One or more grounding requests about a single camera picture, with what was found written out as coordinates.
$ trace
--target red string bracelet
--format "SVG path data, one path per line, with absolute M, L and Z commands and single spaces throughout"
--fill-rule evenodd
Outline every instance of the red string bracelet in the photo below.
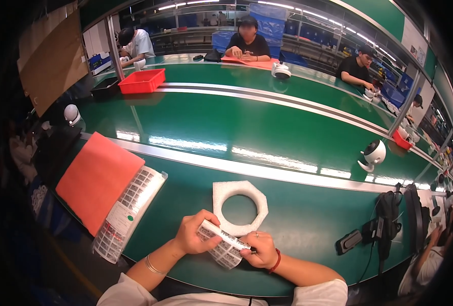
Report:
M 274 270 L 277 268 L 277 266 L 279 266 L 279 263 L 281 262 L 281 251 L 279 251 L 279 250 L 276 248 L 276 253 L 277 253 L 277 262 L 276 262 L 276 264 L 275 264 L 271 269 L 269 269 L 269 274 L 271 274 L 272 272 L 274 272 Z

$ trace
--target baseball cap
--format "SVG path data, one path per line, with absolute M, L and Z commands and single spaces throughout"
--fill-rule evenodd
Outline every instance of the baseball cap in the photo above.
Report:
M 368 45 L 364 45 L 364 46 L 361 46 L 359 48 L 359 52 L 361 52 L 362 54 L 367 54 L 369 55 L 370 57 L 375 57 L 376 56 L 376 50 L 371 48 L 370 46 Z
M 419 94 L 415 95 L 415 98 L 413 99 L 413 101 L 417 102 L 420 105 L 421 109 L 424 109 L 424 106 L 422 105 L 422 96 L 421 95 L 419 95 Z
M 238 26 L 240 27 L 243 24 L 250 24 L 250 25 L 254 26 L 255 28 L 259 27 L 257 20 L 254 17 L 252 17 L 251 15 L 243 16 L 242 18 L 240 18 L 240 23 Z

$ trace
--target red plastic tray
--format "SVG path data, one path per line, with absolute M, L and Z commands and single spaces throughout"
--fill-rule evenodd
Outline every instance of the red plastic tray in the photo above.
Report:
M 122 94 L 153 93 L 165 82 L 165 68 L 135 71 L 118 83 Z
M 398 130 L 396 130 L 395 133 L 393 134 L 393 139 L 395 139 L 396 144 L 398 144 L 407 151 L 413 147 L 413 144 L 407 142 L 405 139 L 402 138 Z

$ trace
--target silver bangle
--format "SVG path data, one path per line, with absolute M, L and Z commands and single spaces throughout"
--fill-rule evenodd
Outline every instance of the silver bangle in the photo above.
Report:
M 154 268 L 154 266 L 152 266 L 150 259 L 148 258 L 149 256 L 150 254 L 145 257 L 145 265 L 147 266 L 147 268 L 155 274 L 166 274 L 166 272 L 160 272 L 156 268 Z

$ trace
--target orange foam mat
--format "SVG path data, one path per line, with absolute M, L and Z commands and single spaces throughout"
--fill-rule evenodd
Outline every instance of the orange foam mat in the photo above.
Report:
M 57 193 L 96 236 L 145 161 L 95 132 L 57 185 Z
M 275 58 L 271 58 L 271 60 L 269 62 L 244 62 L 233 56 L 224 56 L 224 57 L 222 57 L 222 61 L 230 62 L 230 63 L 241 63 L 241 64 L 246 64 L 247 66 L 268 69 L 268 70 L 272 69 L 272 63 L 279 63 L 279 60 L 277 60 Z

